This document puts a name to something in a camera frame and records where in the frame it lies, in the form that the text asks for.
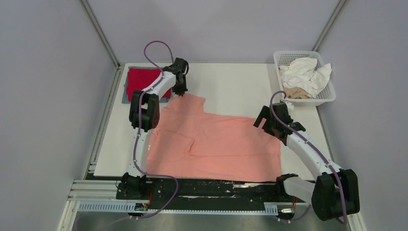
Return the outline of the salmon pink t-shirt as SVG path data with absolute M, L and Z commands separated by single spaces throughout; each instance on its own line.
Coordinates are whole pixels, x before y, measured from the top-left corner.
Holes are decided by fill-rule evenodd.
M 281 142 L 249 117 L 204 111 L 205 98 L 185 94 L 170 101 L 150 139 L 146 170 L 176 178 L 247 182 L 281 175 Z

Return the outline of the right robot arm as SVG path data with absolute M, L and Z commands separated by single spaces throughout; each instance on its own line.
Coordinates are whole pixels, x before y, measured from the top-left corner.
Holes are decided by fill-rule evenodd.
M 358 178 L 352 169 L 343 169 L 327 159 L 313 144 L 305 127 L 289 115 L 284 102 L 263 106 L 254 127 L 280 140 L 305 164 L 313 181 L 294 173 L 276 178 L 275 195 L 281 201 L 296 197 L 308 203 L 322 221 L 346 219 L 360 211 Z

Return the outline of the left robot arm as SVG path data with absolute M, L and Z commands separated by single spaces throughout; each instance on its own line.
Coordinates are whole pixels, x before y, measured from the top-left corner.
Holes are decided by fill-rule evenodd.
M 134 132 L 134 148 L 127 171 L 117 186 L 116 198 L 142 199 L 147 193 L 147 154 L 153 129 L 160 119 L 160 99 L 168 91 L 182 96 L 187 92 L 186 74 L 189 64 L 176 58 L 169 66 L 159 69 L 158 77 L 146 88 L 132 93 L 129 121 Z

